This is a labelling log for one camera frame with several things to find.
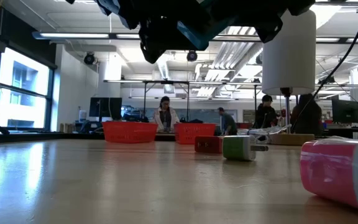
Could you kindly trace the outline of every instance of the table surface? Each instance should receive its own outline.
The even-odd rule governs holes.
[[[0,223],[358,223],[307,192],[299,147],[254,162],[174,142],[0,144]]]

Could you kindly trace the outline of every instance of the orange basket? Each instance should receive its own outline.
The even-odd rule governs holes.
[[[214,136],[216,124],[175,124],[175,139],[179,144],[194,144],[197,136]]]
[[[138,122],[103,122],[104,139],[116,143],[152,142],[157,124]]]

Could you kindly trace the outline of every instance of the black jacket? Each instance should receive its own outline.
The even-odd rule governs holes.
[[[271,106],[260,104],[256,111],[255,128],[269,128],[271,123],[277,124],[276,111]]]

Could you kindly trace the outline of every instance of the pink bottle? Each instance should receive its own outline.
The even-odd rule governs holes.
[[[302,146],[300,170],[307,191],[358,208],[358,141],[307,142]]]

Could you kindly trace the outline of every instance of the monitor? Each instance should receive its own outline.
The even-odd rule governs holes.
[[[122,98],[92,97],[89,116],[99,118],[121,118]]]
[[[337,123],[358,123],[358,102],[332,100],[333,121]]]

